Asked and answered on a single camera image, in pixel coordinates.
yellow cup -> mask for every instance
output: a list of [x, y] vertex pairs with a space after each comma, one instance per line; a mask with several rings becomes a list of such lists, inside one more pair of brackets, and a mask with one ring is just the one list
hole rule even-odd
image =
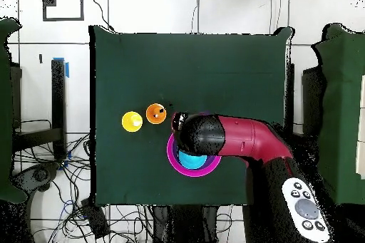
[[142, 127], [143, 119], [137, 112], [127, 112], [122, 117], [122, 126], [128, 132], [137, 132]]

orange cup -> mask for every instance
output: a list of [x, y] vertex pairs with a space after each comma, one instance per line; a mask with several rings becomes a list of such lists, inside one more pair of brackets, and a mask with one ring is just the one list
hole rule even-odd
[[153, 103], [149, 105], [145, 111], [147, 120], [153, 125], [158, 125], [166, 119], [166, 109], [159, 103]]

green cloth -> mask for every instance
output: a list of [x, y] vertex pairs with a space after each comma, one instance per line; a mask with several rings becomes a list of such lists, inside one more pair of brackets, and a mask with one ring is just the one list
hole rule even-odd
[[318, 139], [318, 171], [335, 203], [365, 205], [365, 180], [356, 174], [365, 35], [349, 33], [339, 24], [332, 24], [315, 49], [327, 80]]
[[10, 59], [7, 48], [7, 38], [20, 29], [13, 19], [0, 19], [0, 200], [21, 203], [26, 200], [26, 194], [10, 183], [13, 168], [12, 135], [13, 135], [13, 99], [11, 91]]
[[[96, 202], [144, 205], [243, 205], [246, 166], [223, 157], [209, 175], [186, 177], [170, 165], [166, 145], [175, 111], [208, 111], [283, 123], [286, 42], [275, 36], [109, 33], [96, 36]], [[160, 125], [145, 110], [160, 103]], [[142, 115], [128, 133], [124, 113]]]

floor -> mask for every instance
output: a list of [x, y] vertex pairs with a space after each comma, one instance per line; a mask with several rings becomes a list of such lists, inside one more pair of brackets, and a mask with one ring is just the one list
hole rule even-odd
[[[19, 32], [13, 33], [8, 38], [11, 58], [14, 62], [20, 63], [23, 69], [22, 120], [51, 119], [51, 59], [64, 58], [65, 62], [69, 63], [69, 77], [66, 78], [69, 149], [75, 144], [73, 141], [84, 138], [89, 132], [88, 25], [106, 26], [102, 16], [115, 31], [126, 33], [190, 33], [199, 30], [200, 33], [269, 34], [274, 33], [279, 27], [291, 26], [295, 29], [291, 48], [292, 62], [296, 71], [294, 130], [298, 133], [302, 131], [303, 123], [301, 74], [304, 69], [318, 64], [310, 46], [321, 40], [322, 29], [328, 23], [342, 23], [348, 29], [358, 32], [365, 30], [364, 0], [200, 0], [198, 10], [197, 0], [95, 1], [100, 7], [94, 0], [83, 0], [83, 21], [43, 21], [42, 0], [0, 2], [0, 17], [17, 18], [22, 25]], [[47, 17], [80, 17], [80, 0], [56, 0], [56, 6], [47, 7]], [[363, 82], [363, 93], [365, 93], [364, 85], [365, 82]], [[361, 107], [362, 118], [359, 123], [364, 123], [364, 94]], [[38, 130], [47, 128], [47, 125], [49, 124], [44, 121], [24, 123], [22, 130]], [[365, 153], [364, 132], [365, 129], [359, 130], [359, 153]], [[48, 148], [38, 147], [34, 152], [37, 157], [43, 159], [49, 154]], [[19, 161], [16, 162], [14, 172], [27, 168], [34, 161], [29, 151], [18, 154]], [[86, 165], [88, 156], [83, 149], [83, 143], [72, 150], [71, 155], [73, 162], [66, 166], [68, 170], [59, 170], [54, 181], [66, 203], [70, 203], [67, 201], [74, 200], [75, 197], [73, 187], [70, 188], [70, 182], [66, 177], [68, 171], [74, 172], [77, 167], [84, 167], [78, 169], [81, 173], [76, 180], [80, 192], [79, 199], [88, 197], [90, 191], [90, 182], [87, 181], [89, 171]], [[60, 200], [57, 186], [52, 184], [48, 191], [37, 192], [34, 197], [31, 228], [37, 243], [125, 243], [130, 239], [134, 243], [145, 243], [145, 228], [141, 222], [135, 222], [135, 218], [143, 213], [143, 208], [136, 206], [111, 205], [103, 208], [111, 229], [119, 233], [113, 233], [107, 239], [96, 241], [93, 235], [82, 238], [80, 229], [83, 229], [85, 235], [90, 232], [90, 227], [82, 216], [75, 221], [80, 227], [67, 224], [66, 236], [61, 230], [54, 230], [64, 225], [71, 208]], [[217, 218], [219, 242], [245, 243], [242, 208], [221, 207], [219, 214]], [[150, 214], [147, 214], [147, 218], [152, 222]], [[136, 236], [121, 234], [141, 230], [142, 232]]]

black frame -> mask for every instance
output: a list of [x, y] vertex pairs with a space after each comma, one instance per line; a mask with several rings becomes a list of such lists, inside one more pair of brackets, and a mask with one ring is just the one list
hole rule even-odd
[[83, 21], [83, 0], [80, 0], [79, 18], [47, 18], [47, 6], [56, 6], [56, 0], [42, 0], [43, 2], [43, 21]]

